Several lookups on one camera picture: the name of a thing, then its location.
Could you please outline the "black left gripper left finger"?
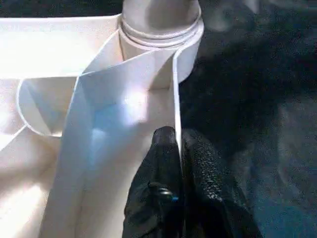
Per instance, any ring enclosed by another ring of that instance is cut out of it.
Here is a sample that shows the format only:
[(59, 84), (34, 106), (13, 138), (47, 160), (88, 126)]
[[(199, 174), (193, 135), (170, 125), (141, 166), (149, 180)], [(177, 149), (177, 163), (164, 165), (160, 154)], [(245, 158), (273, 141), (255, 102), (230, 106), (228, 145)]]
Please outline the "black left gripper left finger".
[(183, 182), (174, 128), (155, 130), (149, 151), (131, 182), (122, 237), (182, 237)]

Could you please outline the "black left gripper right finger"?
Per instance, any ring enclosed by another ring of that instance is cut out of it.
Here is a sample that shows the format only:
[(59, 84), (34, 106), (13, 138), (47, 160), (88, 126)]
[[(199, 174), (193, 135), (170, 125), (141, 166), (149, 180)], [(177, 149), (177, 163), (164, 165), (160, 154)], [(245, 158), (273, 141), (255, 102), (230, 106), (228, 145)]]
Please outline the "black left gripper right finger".
[(186, 234), (193, 238), (261, 238), (228, 162), (201, 133), (182, 132)]

